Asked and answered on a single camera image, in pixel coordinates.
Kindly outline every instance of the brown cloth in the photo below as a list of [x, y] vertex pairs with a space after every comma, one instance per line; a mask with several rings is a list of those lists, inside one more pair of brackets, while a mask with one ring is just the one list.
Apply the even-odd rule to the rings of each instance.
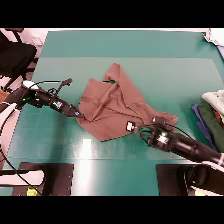
[[145, 99], [125, 74], [119, 64], [112, 64], [104, 75], [107, 83], [90, 79], [79, 103], [84, 118], [79, 124], [100, 141], [130, 134], [127, 122], [137, 125], [151, 124], [156, 116], [164, 117], [174, 124], [178, 118], [166, 112], [159, 112], [147, 105]]

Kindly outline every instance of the teal table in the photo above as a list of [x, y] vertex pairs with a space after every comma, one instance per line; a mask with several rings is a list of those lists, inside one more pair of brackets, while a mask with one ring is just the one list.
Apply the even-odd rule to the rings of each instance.
[[[88, 79], [102, 80], [114, 62], [151, 107], [177, 115], [178, 127], [207, 144], [191, 106], [204, 92], [223, 89], [224, 65], [217, 48], [201, 33], [49, 32], [33, 80], [72, 78], [59, 96], [77, 106]], [[72, 195], [159, 195], [156, 164], [189, 163], [147, 147], [137, 135], [99, 142], [74, 118], [30, 105], [22, 109], [8, 159], [15, 167], [20, 162], [74, 163]], [[0, 195], [11, 192], [0, 189]]]

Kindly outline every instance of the black chair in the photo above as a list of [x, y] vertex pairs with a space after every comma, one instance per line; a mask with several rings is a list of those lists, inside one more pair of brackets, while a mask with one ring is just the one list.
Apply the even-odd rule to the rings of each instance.
[[32, 61], [36, 62], [35, 55], [37, 49], [31, 44], [22, 43], [18, 32], [24, 28], [5, 28], [12, 31], [18, 42], [9, 41], [0, 31], [0, 78], [9, 77], [8, 83], [1, 89], [4, 92], [11, 92], [9, 86], [21, 75], [26, 80], [26, 73], [33, 72], [33, 68], [28, 68]]

